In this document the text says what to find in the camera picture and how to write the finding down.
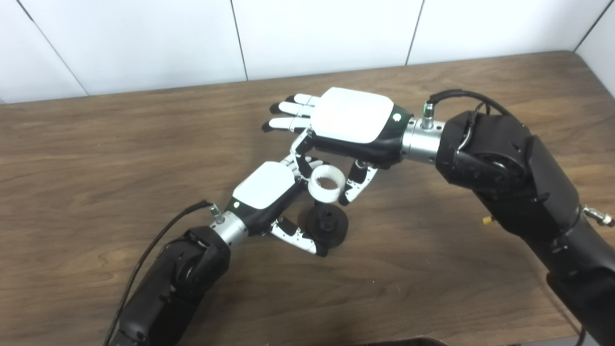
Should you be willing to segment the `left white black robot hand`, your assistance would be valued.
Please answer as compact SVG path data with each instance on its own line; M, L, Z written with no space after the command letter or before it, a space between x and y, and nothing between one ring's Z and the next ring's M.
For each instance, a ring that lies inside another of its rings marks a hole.
M283 212L305 190L305 181L288 159L266 161L242 181L221 211L209 207L214 217L211 228L231 249L249 236L271 234L282 241L325 258L329 250L283 217Z

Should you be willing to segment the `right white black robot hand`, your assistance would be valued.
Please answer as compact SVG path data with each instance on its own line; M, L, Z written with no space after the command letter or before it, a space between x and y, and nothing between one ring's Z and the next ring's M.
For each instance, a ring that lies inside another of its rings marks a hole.
M354 159L338 203L350 204L379 170L403 160L435 164L444 123L419 118L389 97L332 87L321 96L295 94L270 107L263 132L297 134L292 162L308 178L306 155L313 149Z

